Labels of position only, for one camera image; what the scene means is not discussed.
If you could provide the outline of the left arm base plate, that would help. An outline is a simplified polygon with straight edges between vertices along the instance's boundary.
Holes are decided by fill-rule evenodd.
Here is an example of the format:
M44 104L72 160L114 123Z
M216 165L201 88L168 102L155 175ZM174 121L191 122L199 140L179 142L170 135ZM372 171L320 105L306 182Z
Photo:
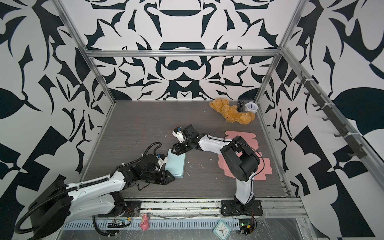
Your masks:
M125 203L117 204L108 214L98 215L99 218L112 217L132 217L134 214L140 213L141 201L125 201Z

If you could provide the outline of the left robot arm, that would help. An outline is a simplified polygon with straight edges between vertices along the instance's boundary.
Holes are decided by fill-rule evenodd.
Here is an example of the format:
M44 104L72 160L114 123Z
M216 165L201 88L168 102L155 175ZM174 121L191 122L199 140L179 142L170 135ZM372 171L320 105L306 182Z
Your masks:
M47 237L63 225L96 215L117 217L128 212L121 191L140 182L167 185L175 177L165 169L167 157L148 154L117 166L104 177L80 183L51 184L30 206L30 220L36 239Z

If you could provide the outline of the pink paper box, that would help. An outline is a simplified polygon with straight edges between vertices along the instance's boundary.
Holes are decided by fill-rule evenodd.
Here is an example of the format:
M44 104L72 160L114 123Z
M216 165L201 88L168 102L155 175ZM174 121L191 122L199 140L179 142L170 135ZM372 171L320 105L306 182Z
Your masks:
M241 136L247 144L255 150L256 155L260 158L261 162L258 165L257 175L254 176L255 181L266 181L267 177L266 175L271 175L273 173L272 167L271 167L271 161L269 158L264 158L263 153L259 148L259 143L257 136L253 133L246 133L246 132L236 132L236 131L226 131L225 134L227 135L225 139L233 139L236 136ZM225 176L234 178L235 176L230 172L230 169L227 165L227 163L224 160L224 157L221 155L219 156L218 160L218 166L220 169L224 170Z

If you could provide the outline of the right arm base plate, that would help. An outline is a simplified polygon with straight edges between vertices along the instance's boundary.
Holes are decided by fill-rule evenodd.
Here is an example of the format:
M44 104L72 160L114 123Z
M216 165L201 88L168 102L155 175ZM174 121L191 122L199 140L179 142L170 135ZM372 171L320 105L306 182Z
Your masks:
M222 200L221 215L229 216L262 216L263 208L260 200L251 199L251 201L243 205L238 200Z

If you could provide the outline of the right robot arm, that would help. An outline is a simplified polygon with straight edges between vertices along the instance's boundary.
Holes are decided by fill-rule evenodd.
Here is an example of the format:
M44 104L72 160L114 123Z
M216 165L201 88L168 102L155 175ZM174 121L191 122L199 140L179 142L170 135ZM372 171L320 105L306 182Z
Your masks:
M172 153L177 156L190 150L221 155L237 181L235 193L237 204L242 208L252 204L255 199L253 178L258 174L261 159L241 136L221 139L209 134L199 134L192 125L175 128L173 136L179 141L172 148Z

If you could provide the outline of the light blue paper box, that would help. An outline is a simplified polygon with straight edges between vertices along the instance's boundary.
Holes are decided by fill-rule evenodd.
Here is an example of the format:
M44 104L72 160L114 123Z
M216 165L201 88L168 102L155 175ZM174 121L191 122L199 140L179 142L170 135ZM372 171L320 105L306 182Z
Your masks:
M171 149L168 151L165 170L169 171L175 178L183 178L186 154L177 156Z

